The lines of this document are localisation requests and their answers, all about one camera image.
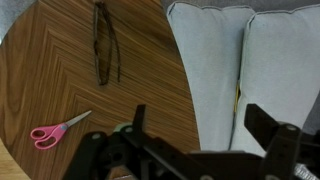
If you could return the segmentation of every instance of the wooden table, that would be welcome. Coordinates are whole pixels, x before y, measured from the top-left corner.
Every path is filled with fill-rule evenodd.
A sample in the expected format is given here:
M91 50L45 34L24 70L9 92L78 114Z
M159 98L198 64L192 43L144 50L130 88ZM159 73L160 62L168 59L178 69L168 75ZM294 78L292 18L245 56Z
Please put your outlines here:
M61 179L82 136L111 134L147 104L146 131L183 152L198 150L185 71L159 0L106 1L120 43L110 83L98 86L93 60L90 0L43 0L25 12L0 47L0 137L31 179ZM100 28L102 41L107 32ZM107 51L107 43L102 55ZM30 131L93 113L59 144L37 150Z

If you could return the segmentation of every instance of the wood grain surface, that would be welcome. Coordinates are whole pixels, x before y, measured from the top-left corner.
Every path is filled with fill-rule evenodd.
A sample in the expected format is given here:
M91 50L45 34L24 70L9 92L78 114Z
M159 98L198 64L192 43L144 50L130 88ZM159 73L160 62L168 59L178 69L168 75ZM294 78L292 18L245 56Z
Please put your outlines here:
M198 150L194 110L185 71L159 0L109 0L107 8L120 45L110 82L98 86L93 59L92 0L40 0L10 29L0 47L0 137L34 180L61 179L81 137L111 134L147 104L146 131L179 150ZM108 36L100 23L104 57ZM29 137L91 109L46 151Z
M0 140L0 179L1 180L30 180Z

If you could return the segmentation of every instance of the black metal bracket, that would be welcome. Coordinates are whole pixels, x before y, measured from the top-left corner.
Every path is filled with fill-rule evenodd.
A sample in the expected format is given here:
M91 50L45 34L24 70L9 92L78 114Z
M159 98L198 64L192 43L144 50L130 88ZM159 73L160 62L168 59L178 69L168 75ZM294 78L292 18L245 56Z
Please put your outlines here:
M291 124L279 124L256 105L248 105L245 126L266 150L265 158L244 152L183 154L143 131L146 106L138 105L132 125L107 137L83 137L64 179L105 179L124 165L142 180L293 179L296 162L318 174L320 141Z

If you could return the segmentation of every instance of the scissors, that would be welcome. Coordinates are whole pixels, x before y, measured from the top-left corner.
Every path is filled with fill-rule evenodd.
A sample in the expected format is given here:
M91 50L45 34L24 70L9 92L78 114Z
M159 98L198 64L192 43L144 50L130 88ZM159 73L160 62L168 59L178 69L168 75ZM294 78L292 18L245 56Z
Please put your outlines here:
M36 146L36 148L41 150L52 148L60 141L60 139L63 137L64 133L70 126L79 122L80 120L88 116L91 112L92 111L87 111L61 124L53 126L42 126L33 129L30 133L30 136L32 139L36 140L34 145Z

